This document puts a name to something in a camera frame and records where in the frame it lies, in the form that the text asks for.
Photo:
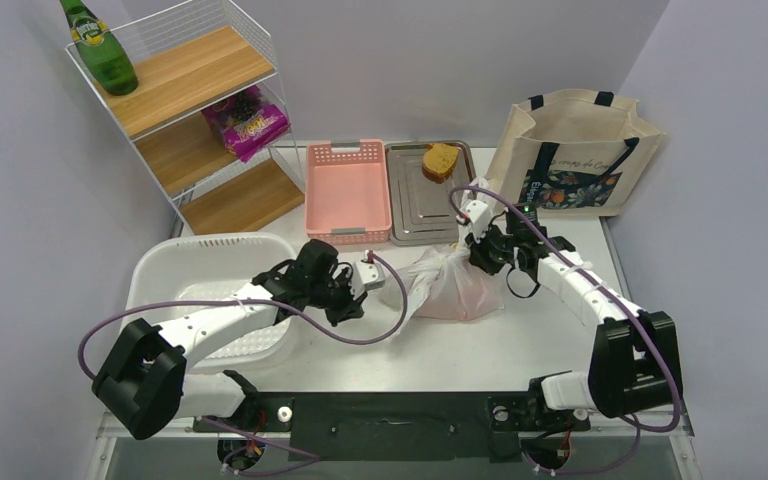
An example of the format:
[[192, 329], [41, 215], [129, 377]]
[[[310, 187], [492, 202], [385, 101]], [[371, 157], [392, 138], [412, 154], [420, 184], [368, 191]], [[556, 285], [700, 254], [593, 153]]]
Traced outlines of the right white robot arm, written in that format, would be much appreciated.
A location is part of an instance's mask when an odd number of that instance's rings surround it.
[[525, 402], [529, 422], [548, 429], [565, 410], [592, 409], [617, 418], [676, 405], [683, 386], [673, 319], [607, 287], [565, 238], [546, 238], [545, 228], [529, 228], [513, 212], [505, 216], [507, 225], [500, 229], [488, 204], [466, 204], [459, 220], [466, 229], [470, 263], [490, 275], [504, 267], [527, 274], [594, 336], [587, 370], [531, 382], [535, 394]]

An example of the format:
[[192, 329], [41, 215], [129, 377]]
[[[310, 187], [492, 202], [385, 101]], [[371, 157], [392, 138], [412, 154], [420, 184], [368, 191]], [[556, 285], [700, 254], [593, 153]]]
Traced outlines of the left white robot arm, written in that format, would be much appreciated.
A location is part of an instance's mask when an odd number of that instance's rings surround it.
[[194, 312], [156, 325], [136, 307], [93, 377], [92, 392], [136, 440], [186, 416], [219, 417], [232, 429], [247, 429], [257, 420], [257, 389], [234, 370], [195, 374], [193, 367], [308, 307], [322, 310], [333, 326], [359, 319], [369, 291], [384, 278], [371, 255], [345, 266], [335, 247], [310, 240], [296, 258], [254, 276], [227, 300], [193, 300]]

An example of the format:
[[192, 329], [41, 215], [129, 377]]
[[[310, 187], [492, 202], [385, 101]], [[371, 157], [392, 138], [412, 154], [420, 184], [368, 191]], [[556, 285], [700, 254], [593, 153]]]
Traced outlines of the white plastic basin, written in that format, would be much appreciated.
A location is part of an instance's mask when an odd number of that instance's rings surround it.
[[[128, 308], [173, 300], [226, 300], [255, 275], [295, 258], [281, 237], [264, 232], [198, 235], [164, 241], [138, 262]], [[276, 366], [292, 356], [301, 321], [288, 319], [226, 345], [195, 364], [197, 374], [240, 367], [245, 371]]]

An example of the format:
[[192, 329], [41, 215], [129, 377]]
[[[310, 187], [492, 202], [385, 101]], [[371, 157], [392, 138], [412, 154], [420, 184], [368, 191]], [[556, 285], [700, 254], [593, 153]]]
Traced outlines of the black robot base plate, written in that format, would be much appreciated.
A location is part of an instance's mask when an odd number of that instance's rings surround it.
[[519, 459], [530, 438], [590, 429], [585, 413], [551, 410], [518, 392], [263, 392], [227, 419], [243, 431], [286, 434], [325, 461]]

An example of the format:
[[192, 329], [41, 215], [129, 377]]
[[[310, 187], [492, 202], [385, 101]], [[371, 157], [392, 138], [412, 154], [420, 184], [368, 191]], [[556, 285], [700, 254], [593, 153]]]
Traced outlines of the white plastic grocery bag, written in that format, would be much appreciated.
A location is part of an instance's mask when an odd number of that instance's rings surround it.
[[433, 245], [409, 265], [385, 280], [378, 299], [406, 317], [467, 322], [504, 307], [493, 277], [469, 263], [469, 230], [458, 226], [458, 239]]

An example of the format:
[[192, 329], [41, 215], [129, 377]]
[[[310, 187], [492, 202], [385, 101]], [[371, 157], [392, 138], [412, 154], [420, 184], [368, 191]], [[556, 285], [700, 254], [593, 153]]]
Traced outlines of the beige canvas tote bag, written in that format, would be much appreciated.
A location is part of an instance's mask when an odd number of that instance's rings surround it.
[[565, 89], [512, 105], [485, 174], [512, 203], [548, 215], [618, 215], [665, 138], [635, 98]]

